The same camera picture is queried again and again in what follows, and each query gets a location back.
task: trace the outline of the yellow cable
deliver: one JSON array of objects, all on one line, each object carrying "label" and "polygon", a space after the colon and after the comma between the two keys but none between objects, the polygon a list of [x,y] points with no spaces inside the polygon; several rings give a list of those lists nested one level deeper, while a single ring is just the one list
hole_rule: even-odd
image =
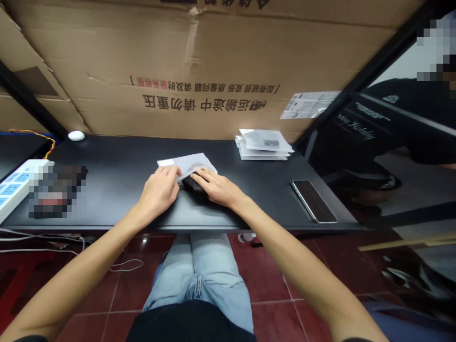
[{"label": "yellow cable", "polygon": [[55,148],[55,146],[56,146],[56,141],[55,141],[54,139],[49,138],[49,137],[47,137],[47,136],[45,136],[45,135],[36,133],[36,132],[34,132],[34,131],[31,131],[31,130],[9,130],[9,132],[10,132],[10,133],[14,133],[14,132],[19,132],[19,133],[25,133],[25,132],[27,132],[27,133],[33,133],[33,134],[36,134],[36,135],[38,135],[38,136],[40,136],[40,137],[43,137],[43,138],[46,138],[46,139],[49,139],[50,141],[52,141],[51,148],[50,148],[50,150],[46,153],[46,155],[44,156],[43,159],[47,159],[48,156],[51,154],[52,150],[53,150],[53,149]]}]

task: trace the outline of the plastic bottle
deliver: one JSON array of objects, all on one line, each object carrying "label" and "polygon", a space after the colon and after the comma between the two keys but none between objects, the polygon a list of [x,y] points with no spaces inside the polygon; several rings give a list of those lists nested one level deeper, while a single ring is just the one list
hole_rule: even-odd
[{"label": "plastic bottle", "polygon": [[244,243],[244,242],[252,241],[255,236],[257,236],[255,233],[244,233],[244,234],[239,234],[237,236],[237,238],[240,242]]}]

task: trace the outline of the white mouse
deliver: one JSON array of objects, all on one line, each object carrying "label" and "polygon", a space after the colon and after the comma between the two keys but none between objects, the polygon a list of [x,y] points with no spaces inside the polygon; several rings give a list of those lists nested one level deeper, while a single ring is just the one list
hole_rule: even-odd
[{"label": "white mouse", "polygon": [[81,131],[73,131],[68,133],[68,138],[72,141],[81,141],[85,138],[85,135]]}]

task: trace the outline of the cardboard box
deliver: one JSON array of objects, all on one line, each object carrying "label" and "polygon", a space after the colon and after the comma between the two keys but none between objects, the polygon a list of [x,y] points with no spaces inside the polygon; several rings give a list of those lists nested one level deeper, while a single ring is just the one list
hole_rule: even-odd
[{"label": "cardboard box", "polygon": [[95,134],[294,141],[291,97],[342,90],[422,1],[5,3]]},{"label": "cardboard box", "polygon": [[[30,46],[20,28],[0,7],[0,59],[16,74],[49,112],[67,129],[90,133],[68,95],[42,58]],[[47,130],[0,87],[0,131]]]}]

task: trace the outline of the white cable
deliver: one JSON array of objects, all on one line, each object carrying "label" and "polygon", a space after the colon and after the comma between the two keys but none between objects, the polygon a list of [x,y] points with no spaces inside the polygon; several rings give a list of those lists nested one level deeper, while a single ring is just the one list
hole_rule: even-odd
[{"label": "white cable", "polygon": [[[22,233],[22,232],[18,232],[18,231],[14,231],[14,230],[9,230],[9,229],[5,229],[5,228],[0,228],[0,231],[4,231],[4,232],[7,232],[7,233],[13,233],[13,234],[18,234],[18,235],[26,235],[27,237],[23,237],[23,238],[17,238],[17,239],[14,239],[14,238],[5,238],[5,239],[0,239],[0,241],[20,241],[20,240],[25,240],[27,238],[62,238],[62,239],[65,239],[65,240],[71,240],[71,241],[76,241],[76,242],[81,242],[80,240],[78,240],[77,238],[71,238],[71,237],[68,237],[67,235],[65,234],[50,234],[50,233],[45,233],[45,234],[40,234],[40,235],[34,235],[34,234],[29,234],[29,233]],[[82,239],[82,250],[84,250],[86,248],[86,239],[84,239],[82,236],[79,236],[80,239]]]},{"label": "white cable", "polygon": [[50,249],[50,248],[40,248],[40,249],[7,249],[7,250],[0,250],[0,253],[8,253],[8,252],[35,252],[35,251],[51,251],[51,252],[67,252],[73,253],[78,255],[75,251],[70,250],[63,250],[63,249]]},{"label": "white cable", "polygon": [[[76,242],[81,242],[80,240],[78,240],[77,238],[70,238],[70,237],[67,237],[67,235],[64,235],[64,234],[40,234],[40,235],[33,235],[33,234],[29,234],[29,233],[22,233],[22,232],[17,232],[17,231],[14,231],[14,230],[9,230],[9,229],[5,229],[5,228],[0,228],[0,231],[5,231],[5,232],[8,232],[8,233],[13,233],[13,234],[19,234],[19,235],[26,235],[26,237],[19,237],[19,238],[5,238],[5,239],[2,239],[0,238],[0,241],[20,241],[20,240],[25,240],[25,239],[29,239],[29,238],[60,238],[60,239],[65,239],[65,240],[71,240],[71,241],[76,241]],[[82,239],[82,250],[85,249],[86,247],[86,239],[84,239],[82,236],[79,236],[79,239]],[[70,250],[62,250],[62,249],[49,249],[49,248],[40,248],[40,249],[31,249],[31,248],[28,248],[28,249],[7,249],[7,250],[0,250],[0,253],[8,253],[8,252],[32,252],[32,251],[51,251],[51,252],[68,252],[68,253],[73,253],[75,255],[79,255],[79,253],[75,252],[75,251],[70,251]],[[112,270],[111,268],[109,268],[109,270],[111,272],[130,272],[130,271],[133,271],[133,270],[136,270],[137,268],[140,268],[142,265],[144,265],[144,262],[142,260],[139,260],[139,259],[131,259],[131,260],[128,260],[128,261],[125,261],[121,264],[115,264],[115,265],[111,265],[112,266],[122,266],[126,263],[129,263],[130,261],[139,261],[141,264],[137,267],[134,267],[132,269],[128,269],[128,270],[123,270],[123,269],[120,269],[120,270]]]},{"label": "white cable", "polygon": [[125,261],[124,263],[121,263],[121,264],[116,264],[116,265],[111,265],[111,266],[121,266],[123,264],[126,264],[126,263],[129,263],[130,261],[139,261],[141,264],[137,267],[134,267],[134,268],[131,268],[129,270],[112,270],[112,269],[109,269],[111,272],[130,272],[130,271],[133,271],[134,269],[137,269],[137,268],[140,268],[142,265],[144,265],[144,262],[140,259],[131,259],[131,260],[128,260],[128,261]]}]

